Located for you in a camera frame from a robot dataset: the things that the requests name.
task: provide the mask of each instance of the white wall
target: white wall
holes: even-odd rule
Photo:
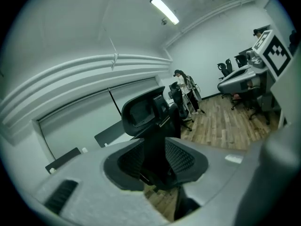
[[[146,26],[128,5],[137,7],[136,0],[30,0],[11,27],[1,54],[5,77],[0,95],[7,96],[46,69],[82,57],[116,51],[163,57],[153,41],[143,39],[144,34],[151,33],[151,25]]]
[[[39,143],[42,138],[37,138],[38,134],[30,125],[29,129],[32,132],[15,145],[0,135],[0,156],[15,186],[32,193],[49,176],[45,167],[53,161],[53,157]]]
[[[292,30],[295,30],[295,27],[285,8],[278,0],[256,0],[255,3],[259,8],[266,9],[274,25],[277,26],[285,45],[289,47],[289,36],[291,35]]]
[[[234,56],[254,45],[253,29],[272,24],[263,8],[246,4],[219,14],[195,27],[168,47],[173,58],[170,71],[183,70],[199,85],[202,97],[219,93],[217,84],[222,73],[218,63],[230,58],[237,69]]]
[[[269,0],[265,9],[277,26],[285,45],[289,47],[289,36],[291,35],[292,30],[295,30],[295,27],[285,8],[278,0]]]

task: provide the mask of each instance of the chair base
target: chair base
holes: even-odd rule
[[[251,121],[252,120],[252,117],[259,114],[259,113],[262,113],[265,117],[265,120],[266,120],[266,124],[269,125],[270,124],[270,121],[269,121],[269,113],[267,111],[262,111],[261,108],[258,108],[255,110],[255,112],[253,114],[251,114],[249,116],[249,120]]]

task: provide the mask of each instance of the fluorescent light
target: fluorescent light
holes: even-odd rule
[[[150,2],[155,5],[157,8],[161,10],[162,13],[165,14],[166,17],[170,19],[174,24],[179,22],[179,19],[173,14],[173,12],[165,5],[161,0],[150,0]]]

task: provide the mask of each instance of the person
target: person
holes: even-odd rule
[[[253,32],[253,36],[256,36],[258,39],[261,37],[261,32],[259,32],[258,29],[254,29]]]
[[[188,99],[190,100],[190,102],[192,104],[194,112],[192,112],[191,114],[197,115],[201,110],[198,106],[197,100],[193,96],[192,90],[187,87],[187,76],[186,76],[186,74],[182,70],[175,70],[174,71],[174,76],[178,77],[179,85],[180,85],[180,88],[181,88],[182,92],[187,95]]]

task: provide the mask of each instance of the pipe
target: pipe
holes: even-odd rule
[[[248,3],[248,2],[252,2],[252,1],[255,1],[255,0],[233,0],[233,1],[228,2],[227,4],[224,4],[224,5],[216,8],[215,10],[211,11],[210,13],[207,13],[206,15],[202,16],[201,18],[199,18],[195,22],[191,23],[190,25],[188,25],[187,27],[182,29],[172,39],[170,39],[168,42],[166,42],[164,47],[168,48],[170,45],[172,45],[174,42],[176,42],[180,37],[182,37],[183,34],[187,33],[189,30],[193,29],[197,25],[205,22],[209,18],[212,18],[213,16],[218,15],[222,12],[225,12],[229,9],[238,7],[238,6],[240,6],[240,4],[245,4],[245,3]]]
[[[85,57],[80,59],[71,60],[65,63],[62,63],[60,65],[53,66],[33,77],[31,77],[29,80],[25,81],[21,85],[19,85],[16,89],[14,89],[8,96],[6,96],[3,101],[0,103],[0,117],[3,116],[3,114],[7,113],[9,111],[9,108],[5,108],[13,99],[15,99],[18,95],[21,94],[22,91],[28,89],[30,86],[35,84],[38,81],[41,81],[42,79],[56,73],[59,71],[62,71],[64,69],[68,69],[70,67],[74,67],[77,65],[82,64],[88,64],[92,62],[99,62],[104,60],[111,60],[110,62],[107,62],[103,65],[88,65],[84,68],[75,69],[71,72],[64,73],[58,77],[56,77],[54,80],[47,81],[39,87],[31,90],[30,92],[26,93],[24,96],[19,98],[14,104],[18,104],[25,100],[28,96],[31,96],[32,94],[36,93],[38,90],[40,90],[42,87],[45,87],[49,84],[52,84],[58,80],[64,79],[68,76],[74,75],[76,73],[82,73],[88,70],[93,70],[97,68],[105,68],[105,67],[111,67],[112,66],[112,60],[115,60],[116,56],[114,54],[112,55],[100,55],[100,56],[91,56],[91,57]],[[145,59],[145,60],[155,60],[155,61],[162,61],[164,63],[160,64],[159,62],[149,61],[149,62],[130,62],[131,65],[169,65],[170,60],[164,59],[164,58],[158,58],[158,57],[151,57],[151,56],[142,56],[142,55],[126,55],[126,54],[119,54],[118,59]],[[128,62],[116,62],[115,66],[120,65],[128,65]]]
[[[167,57],[169,58],[169,60],[170,60],[171,62],[173,62],[174,60],[173,60],[173,58],[171,58],[171,56],[170,56],[168,50],[167,50],[166,48],[164,48],[163,50],[164,50],[165,53],[167,54]]]

